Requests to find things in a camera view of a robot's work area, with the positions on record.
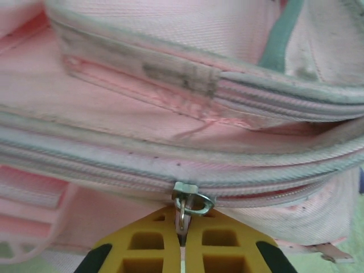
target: green floor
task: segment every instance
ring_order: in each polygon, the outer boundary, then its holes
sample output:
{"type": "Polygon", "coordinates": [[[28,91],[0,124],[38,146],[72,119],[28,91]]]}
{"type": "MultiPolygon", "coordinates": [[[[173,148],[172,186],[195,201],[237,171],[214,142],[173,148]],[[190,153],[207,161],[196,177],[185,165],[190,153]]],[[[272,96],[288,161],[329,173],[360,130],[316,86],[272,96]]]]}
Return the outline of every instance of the green floor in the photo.
{"type": "MultiPolygon", "coordinates": [[[[355,264],[336,265],[320,258],[319,254],[289,257],[298,273],[358,273],[364,268],[364,196],[359,199],[349,240],[340,249],[355,257],[355,264]]],[[[1,273],[58,273],[41,257],[13,266],[0,266],[1,273]]]]}

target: zipper track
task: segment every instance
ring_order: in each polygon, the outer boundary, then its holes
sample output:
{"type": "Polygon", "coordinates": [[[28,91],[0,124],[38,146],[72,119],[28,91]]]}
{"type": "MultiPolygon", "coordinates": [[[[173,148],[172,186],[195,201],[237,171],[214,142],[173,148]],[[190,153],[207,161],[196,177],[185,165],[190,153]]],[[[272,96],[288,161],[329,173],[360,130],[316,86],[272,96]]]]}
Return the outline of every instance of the zipper track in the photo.
{"type": "MultiPolygon", "coordinates": [[[[87,182],[93,182],[102,186],[114,186],[123,190],[128,189],[141,192],[154,192],[165,195],[165,198],[158,197],[158,201],[169,201],[170,194],[173,190],[174,183],[177,179],[166,179],[165,177],[156,177],[145,172],[136,172],[135,170],[123,169],[110,170],[102,166],[93,166],[74,160],[58,158],[55,155],[48,155],[41,151],[30,151],[27,149],[12,147],[0,144],[0,162],[17,166],[19,168],[41,171],[50,176],[57,176],[68,181],[77,181],[87,186],[87,182]]],[[[257,193],[254,187],[201,187],[200,192],[205,195],[217,197],[217,206],[228,208],[254,208],[261,206],[273,206],[284,203],[291,203],[297,200],[307,198],[319,191],[326,183],[326,179],[321,182],[310,183],[306,185],[302,181],[295,183],[295,186],[303,185],[300,189],[288,190],[283,194],[271,193],[279,190],[277,185],[258,187],[262,193],[267,193],[264,197],[251,197],[252,193],[257,193]],[[227,200],[227,197],[238,197],[227,200]]]]}

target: metal zipper slider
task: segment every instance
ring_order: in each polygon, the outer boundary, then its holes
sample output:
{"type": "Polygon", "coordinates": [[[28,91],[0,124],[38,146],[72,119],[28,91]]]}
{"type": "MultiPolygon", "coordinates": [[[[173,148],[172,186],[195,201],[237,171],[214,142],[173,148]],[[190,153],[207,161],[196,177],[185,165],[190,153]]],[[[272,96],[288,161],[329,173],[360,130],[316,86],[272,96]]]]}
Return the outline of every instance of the metal zipper slider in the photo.
{"type": "Polygon", "coordinates": [[[176,232],[180,246],[185,246],[192,215],[203,216],[214,206],[215,199],[198,193],[198,186],[176,182],[172,192],[176,207],[176,232]]]}

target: black plastic part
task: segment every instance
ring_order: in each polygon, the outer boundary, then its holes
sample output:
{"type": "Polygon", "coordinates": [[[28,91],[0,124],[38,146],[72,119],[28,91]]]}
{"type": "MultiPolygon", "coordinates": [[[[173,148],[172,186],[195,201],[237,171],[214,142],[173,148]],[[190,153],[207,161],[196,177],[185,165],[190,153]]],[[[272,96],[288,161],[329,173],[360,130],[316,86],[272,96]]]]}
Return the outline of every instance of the black plastic part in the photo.
{"type": "Polygon", "coordinates": [[[272,273],[297,273],[278,247],[267,242],[257,242],[257,247],[272,273]]]}
{"type": "Polygon", "coordinates": [[[113,245],[108,243],[88,252],[75,273],[98,273],[113,245]]]}

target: zipper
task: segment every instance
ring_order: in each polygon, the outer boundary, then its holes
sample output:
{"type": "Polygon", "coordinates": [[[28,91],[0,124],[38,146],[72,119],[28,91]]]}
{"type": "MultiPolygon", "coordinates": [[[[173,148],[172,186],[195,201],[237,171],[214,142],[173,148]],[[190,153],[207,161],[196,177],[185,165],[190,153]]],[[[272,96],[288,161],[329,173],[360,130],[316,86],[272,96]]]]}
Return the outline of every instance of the zipper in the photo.
{"type": "MultiPolygon", "coordinates": [[[[128,193],[132,190],[136,198],[144,198],[143,192],[158,193],[158,201],[170,201],[170,195],[177,179],[157,176],[135,169],[120,167],[118,170],[98,166],[94,162],[78,162],[64,155],[49,153],[37,148],[31,150],[20,145],[0,144],[0,162],[33,172],[41,172],[57,176],[66,181],[76,181],[79,184],[96,184],[99,188],[112,186],[128,193]]],[[[277,185],[256,187],[199,187],[203,195],[216,198],[216,206],[226,208],[254,208],[260,206],[275,206],[285,203],[305,200],[318,192],[326,180],[286,188],[279,191],[277,185]]]]}

